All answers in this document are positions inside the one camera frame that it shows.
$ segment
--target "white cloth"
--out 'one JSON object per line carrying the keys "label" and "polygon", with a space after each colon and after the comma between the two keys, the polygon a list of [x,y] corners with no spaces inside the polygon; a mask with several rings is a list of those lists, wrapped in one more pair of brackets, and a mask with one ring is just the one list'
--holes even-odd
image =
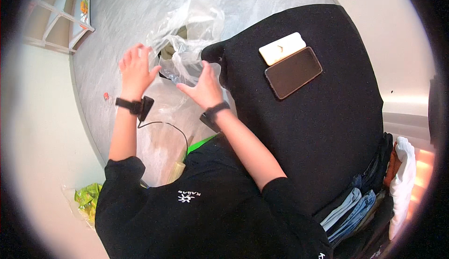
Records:
{"label": "white cloth", "polygon": [[362,193],[358,188],[352,189],[344,202],[335,208],[329,215],[320,223],[323,229],[327,232],[348,210],[355,206],[362,198]]}
{"label": "white cloth", "polygon": [[394,216],[390,221],[389,230],[390,240],[396,236],[407,217],[416,177],[415,148],[404,137],[398,137],[396,142],[396,154],[402,163],[390,183],[390,195],[393,197],[394,203]]}

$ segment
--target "green fabric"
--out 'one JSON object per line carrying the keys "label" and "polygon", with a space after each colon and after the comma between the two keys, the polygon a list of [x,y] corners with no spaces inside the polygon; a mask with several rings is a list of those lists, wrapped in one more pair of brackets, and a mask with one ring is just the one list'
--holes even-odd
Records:
{"label": "green fabric", "polygon": [[200,142],[197,142],[193,145],[190,145],[189,148],[187,149],[187,154],[189,154],[190,152],[198,149],[199,147],[201,147],[204,143],[208,142],[210,139],[214,138],[216,136],[216,134],[212,135],[211,137],[208,137],[206,139],[201,140]]}

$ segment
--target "smartphone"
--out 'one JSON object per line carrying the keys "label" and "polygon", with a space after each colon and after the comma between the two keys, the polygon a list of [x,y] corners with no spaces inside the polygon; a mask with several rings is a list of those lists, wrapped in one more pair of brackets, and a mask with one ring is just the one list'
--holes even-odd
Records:
{"label": "smartphone", "polygon": [[267,68],[265,76],[278,99],[284,99],[322,71],[312,48],[306,47]]}

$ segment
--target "white power bank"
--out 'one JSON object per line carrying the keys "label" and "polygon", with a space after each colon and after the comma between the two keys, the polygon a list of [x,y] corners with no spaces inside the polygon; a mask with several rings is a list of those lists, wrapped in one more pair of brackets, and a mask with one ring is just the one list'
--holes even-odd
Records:
{"label": "white power bank", "polygon": [[295,32],[261,47],[259,53],[264,58],[265,62],[271,66],[305,47],[306,42],[304,42],[298,32]]}

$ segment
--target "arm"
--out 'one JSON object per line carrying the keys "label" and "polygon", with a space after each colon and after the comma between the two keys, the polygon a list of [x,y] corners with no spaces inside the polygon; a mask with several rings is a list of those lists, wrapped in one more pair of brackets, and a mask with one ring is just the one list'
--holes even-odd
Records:
{"label": "arm", "polygon": [[[122,72],[122,93],[120,98],[127,101],[140,101],[143,92],[153,82],[160,66],[148,71],[148,54],[150,47],[138,43],[130,48],[119,61]],[[119,107],[112,133],[109,159],[121,161],[136,155],[136,121],[137,115],[129,113],[128,109]]]}
{"label": "arm", "polygon": [[[209,63],[203,61],[203,65],[198,84],[194,88],[182,83],[177,87],[206,110],[223,102],[223,96]],[[275,178],[286,177],[271,152],[229,109],[217,113],[216,123],[259,190]]]}

